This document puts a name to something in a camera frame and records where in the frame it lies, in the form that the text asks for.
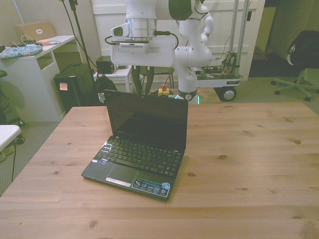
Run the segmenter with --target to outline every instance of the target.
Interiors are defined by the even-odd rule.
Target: black office chair
[[[305,101],[310,101],[312,95],[307,90],[317,90],[318,86],[302,85],[301,82],[307,75],[308,69],[319,69],[319,32],[318,31],[302,31],[299,36],[292,42],[288,49],[287,61],[291,65],[301,66],[303,70],[300,72],[298,79],[292,83],[275,79],[272,85],[281,83],[287,85],[275,91],[279,95],[281,91],[296,88],[306,95]]]
[[[0,78],[5,76],[7,76],[7,73],[3,70],[0,70]],[[11,111],[11,108],[9,106],[9,98],[2,92],[0,86],[0,124],[14,124],[17,122],[19,126],[23,126],[24,122],[20,119],[20,117],[15,117],[11,120],[7,120],[5,112],[9,111]],[[24,137],[22,136],[22,134],[19,134],[16,142],[18,144],[24,143]]]

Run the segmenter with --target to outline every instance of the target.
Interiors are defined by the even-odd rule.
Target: laptop keyboard
[[[155,148],[118,138],[110,138],[95,157],[173,178],[182,160],[178,150]]]

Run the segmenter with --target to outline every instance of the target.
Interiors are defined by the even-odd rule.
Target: bag
[[[319,68],[319,32],[302,31],[290,45],[288,55],[293,65]]]
[[[111,81],[106,76],[97,77],[95,81],[95,88],[99,95],[99,100],[104,103],[104,90],[118,91],[113,81]]]
[[[43,51],[42,46],[23,46],[23,47],[9,47],[0,53],[0,59],[9,59],[22,56],[35,56]]]

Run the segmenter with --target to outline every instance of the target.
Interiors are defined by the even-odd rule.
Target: wheel
[[[25,142],[24,137],[18,138],[18,139],[16,140],[16,143],[17,143],[17,144],[23,144],[24,142]]]
[[[218,96],[220,100],[229,102],[236,98],[237,92],[234,87],[222,87],[218,92]]]
[[[19,120],[19,125],[20,125],[20,126],[24,126],[25,123],[24,123],[23,121]]]

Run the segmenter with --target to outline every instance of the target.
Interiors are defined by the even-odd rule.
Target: chair wheel
[[[18,138],[17,140],[16,140],[16,143],[17,144],[23,144],[25,142],[25,139],[22,137],[22,138]]]
[[[25,123],[23,121],[19,120],[19,125],[20,126],[25,126]]]

